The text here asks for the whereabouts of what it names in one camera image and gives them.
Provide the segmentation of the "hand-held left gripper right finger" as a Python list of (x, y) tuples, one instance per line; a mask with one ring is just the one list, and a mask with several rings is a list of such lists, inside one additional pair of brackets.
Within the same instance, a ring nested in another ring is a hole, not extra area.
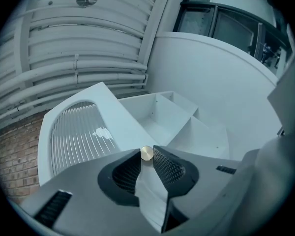
[(251, 153), (240, 161), (154, 146), (154, 168), (168, 192), (162, 232), (228, 236), (251, 180)]

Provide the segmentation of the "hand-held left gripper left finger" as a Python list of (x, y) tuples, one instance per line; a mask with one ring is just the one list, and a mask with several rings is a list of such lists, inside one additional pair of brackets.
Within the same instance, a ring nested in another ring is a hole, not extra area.
[(138, 149), (71, 166), (15, 210), (40, 236), (156, 236), (134, 195)]

